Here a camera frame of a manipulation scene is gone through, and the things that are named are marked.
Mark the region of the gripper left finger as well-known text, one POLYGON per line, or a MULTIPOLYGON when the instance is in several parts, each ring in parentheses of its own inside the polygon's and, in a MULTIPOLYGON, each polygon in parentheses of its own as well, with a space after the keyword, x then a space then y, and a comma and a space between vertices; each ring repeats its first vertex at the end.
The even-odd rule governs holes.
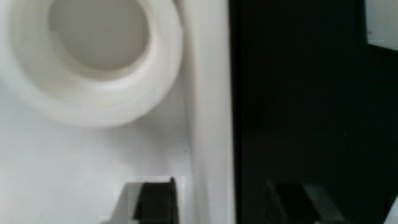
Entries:
POLYGON ((115 224, 177 224, 177 186, 174 178, 124 185, 115 224))

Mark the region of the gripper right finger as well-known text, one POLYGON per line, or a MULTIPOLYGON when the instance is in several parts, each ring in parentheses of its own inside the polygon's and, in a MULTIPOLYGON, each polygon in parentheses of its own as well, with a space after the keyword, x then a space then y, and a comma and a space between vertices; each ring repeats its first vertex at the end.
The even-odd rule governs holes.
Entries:
POLYGON ((319 185, 266 183, 264 224, 346 224, 346 218, 319 185))

